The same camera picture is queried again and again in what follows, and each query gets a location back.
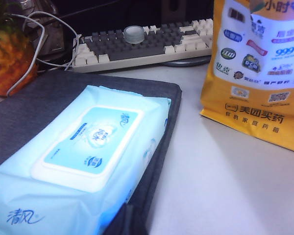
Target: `pineapple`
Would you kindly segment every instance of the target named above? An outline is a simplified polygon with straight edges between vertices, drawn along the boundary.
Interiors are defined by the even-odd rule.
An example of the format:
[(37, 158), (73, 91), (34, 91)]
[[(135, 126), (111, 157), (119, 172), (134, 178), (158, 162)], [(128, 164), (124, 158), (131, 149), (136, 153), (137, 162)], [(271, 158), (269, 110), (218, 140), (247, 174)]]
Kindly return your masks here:
[[(34, 55), (29, 39), (6, 12), (7, 4), (0, 0), (0, 95), (7, 91), (26, 73)], [(18, 92), (37, 76), (35, 64), (27, 77), (11, 91)]]

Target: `charging cable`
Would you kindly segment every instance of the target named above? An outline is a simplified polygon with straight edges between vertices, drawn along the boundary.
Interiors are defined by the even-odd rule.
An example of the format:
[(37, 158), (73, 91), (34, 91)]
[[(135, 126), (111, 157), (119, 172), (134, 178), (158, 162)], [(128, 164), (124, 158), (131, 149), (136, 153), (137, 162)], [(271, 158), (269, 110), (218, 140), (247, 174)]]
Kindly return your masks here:
[(35, 20), (33, 20), (33, 19), (31, 19), (31, 18), (29, 18), (29, 17), (27, 17), (27, 16), (22, 16), (22, 15), (18, 15), (18, 14), (10, 14), (11, 16), (15, 16), (15, 17), (19, 17), (19, 18), (23, 18), (23, 19), (27, 19), (27, 20), (30, 20), (30, 21), (32, 21), (32, 22), (34, 22), (34, 23), (36, 23), (36, 24), (38, 24), (39, 25), (39, 27), (41, 27), (42, 28), (42, 32), (41, 32), (41, 36), (40, 36), (40, 39), (39, 39), (39, 41), (38, 41), (38, 45), (37, 45), (37, 47), (36, 47), (36, 50), (35, 50), (35, 53), (34, 53), (34, 56), (33, 56), (33, 59), (32, 59), (32, 61), (31, 61), (31, 63), (30, 63), (30, 65), (29, 65), (29, 67), (28, 67), (28, 69), (27, 69), (27, 71), (26, 71), (26, 73), (24, 73), (24, 75), (7, 91), (7, 93), (6, 93), (6, 96), (9, 96), (9, 94), (11, 93), (11, 91), (14, 89), (14, 88), (16, 88), (17, 87), (17, 85), (19, 85), (26, 77), (27, 77), (27, 75), (30, 73), (30, 71), (32, 70), (32, 68), (33, 68), (33, 66), (34, 66), (34, 64), (35, 64), (35, 61), (36, 61), (36, 58), (37, 58), (37, 56), (38, 56), (38, 53), (39, 53), (39, 50), (40, 50), (40, 48), (41, 48), (41, 44), (42, 44), (42, 41), (43, 41), (43, 37), (44, 37), (44, 35), (45, 35), (45, 28), (40, 24), (40, 23), (38, 23), (37, 21), (35, 21)]

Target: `light blue packaging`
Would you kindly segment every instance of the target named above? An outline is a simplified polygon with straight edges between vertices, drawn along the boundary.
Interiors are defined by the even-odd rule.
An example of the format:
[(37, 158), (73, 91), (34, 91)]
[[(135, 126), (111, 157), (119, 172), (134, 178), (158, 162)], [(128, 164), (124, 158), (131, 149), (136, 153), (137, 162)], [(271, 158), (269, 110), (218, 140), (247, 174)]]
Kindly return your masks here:
[[(87, 86), (53, 122), (0, 166), (0, 235), (101, 234), (129, 200), (146, 169), (165, 131), (170, 103), (167, 98)], [(41, 156), (81, 114), (98, 106), (144, 113), (104, 187), (89, 193), (33, 179), (31, 170)], [(86, 131), (86, 119), (72, 130), (71, 138)], [(104, 133), (98, 133), (103, 141)]]

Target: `wet wipes package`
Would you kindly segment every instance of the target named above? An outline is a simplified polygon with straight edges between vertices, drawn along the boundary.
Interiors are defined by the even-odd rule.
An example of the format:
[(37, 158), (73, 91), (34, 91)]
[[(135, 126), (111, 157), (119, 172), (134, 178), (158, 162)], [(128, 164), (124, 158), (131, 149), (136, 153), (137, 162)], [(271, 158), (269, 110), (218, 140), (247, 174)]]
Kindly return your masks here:
[(87, 86), (0, 165), (0, 235), (102, 234), (138, 185), (170, 104)]
[(127, 108), (89, 108), (34, 164), (31, 176), (87, 192), (102, 189), (143, 115)]

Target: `qr code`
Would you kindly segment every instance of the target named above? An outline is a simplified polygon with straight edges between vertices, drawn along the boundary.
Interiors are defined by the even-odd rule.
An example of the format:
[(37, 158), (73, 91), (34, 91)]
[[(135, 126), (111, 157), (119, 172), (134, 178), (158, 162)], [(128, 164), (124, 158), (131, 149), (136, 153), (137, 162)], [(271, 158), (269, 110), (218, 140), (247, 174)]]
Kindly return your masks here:
[(290, 92), (271, 94), (269, 98), (269, 102), (277, 102), (286, 100), (289, 97)]

